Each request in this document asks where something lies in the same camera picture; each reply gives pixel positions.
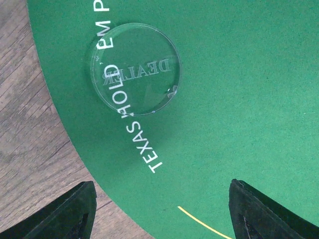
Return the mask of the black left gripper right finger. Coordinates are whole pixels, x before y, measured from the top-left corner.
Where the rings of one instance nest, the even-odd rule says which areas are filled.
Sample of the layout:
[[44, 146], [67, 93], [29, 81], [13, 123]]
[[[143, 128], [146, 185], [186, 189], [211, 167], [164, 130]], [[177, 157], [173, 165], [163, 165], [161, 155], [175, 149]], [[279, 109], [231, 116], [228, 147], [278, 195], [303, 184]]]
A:
[[242, 180], [229, 188], [229, 211], [237, 239], [317, 239], [319, 228]]

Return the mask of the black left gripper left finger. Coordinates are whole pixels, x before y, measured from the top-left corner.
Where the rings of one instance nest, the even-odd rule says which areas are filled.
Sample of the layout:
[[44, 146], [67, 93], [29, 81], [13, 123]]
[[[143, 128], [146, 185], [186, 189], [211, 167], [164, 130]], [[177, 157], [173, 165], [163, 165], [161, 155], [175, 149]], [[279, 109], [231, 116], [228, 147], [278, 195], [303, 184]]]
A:
[[28, 218], [1, 232], [2, 239], [89, 239], [96, 214], [93, 181], [83, 181]]

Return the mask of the clear acrylic dealer button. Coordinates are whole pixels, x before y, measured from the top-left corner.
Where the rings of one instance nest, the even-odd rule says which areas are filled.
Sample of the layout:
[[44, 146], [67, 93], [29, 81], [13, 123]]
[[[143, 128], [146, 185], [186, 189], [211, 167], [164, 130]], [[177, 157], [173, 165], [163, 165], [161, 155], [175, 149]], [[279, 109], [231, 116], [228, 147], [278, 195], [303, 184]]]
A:
[[97, 96], [121, 117], [146, 116], [177, 94], [181, 60], [174, 43], [159, 29], [126, 23], [95, 44], [90, 78]]

